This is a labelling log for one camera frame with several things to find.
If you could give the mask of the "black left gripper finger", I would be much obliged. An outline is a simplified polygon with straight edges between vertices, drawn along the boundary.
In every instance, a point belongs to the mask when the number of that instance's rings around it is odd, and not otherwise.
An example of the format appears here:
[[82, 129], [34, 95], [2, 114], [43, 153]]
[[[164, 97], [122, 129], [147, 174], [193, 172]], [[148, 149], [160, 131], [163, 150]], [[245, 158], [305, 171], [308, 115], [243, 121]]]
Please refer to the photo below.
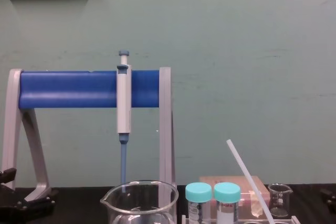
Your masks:
[[1, 190], [15, 190], [16, 172], [15, 168], [1, 171]]
[[26, 201], [19, 200], [14, 204], [14, 208], [23, 210], [53, 210], [59, 191], [52, 189], [49, 194], [38, 199]]

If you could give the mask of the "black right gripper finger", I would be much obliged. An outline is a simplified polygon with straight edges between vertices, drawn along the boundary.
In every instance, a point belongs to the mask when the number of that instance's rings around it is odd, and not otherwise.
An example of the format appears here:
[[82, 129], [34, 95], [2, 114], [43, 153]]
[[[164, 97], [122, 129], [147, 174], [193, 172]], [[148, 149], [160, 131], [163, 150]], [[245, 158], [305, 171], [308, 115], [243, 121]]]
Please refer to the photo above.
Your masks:
[[332, 191], [323, 188], [320, 190], [320, 196], [329, 208], [335, 208], [335, 194]]

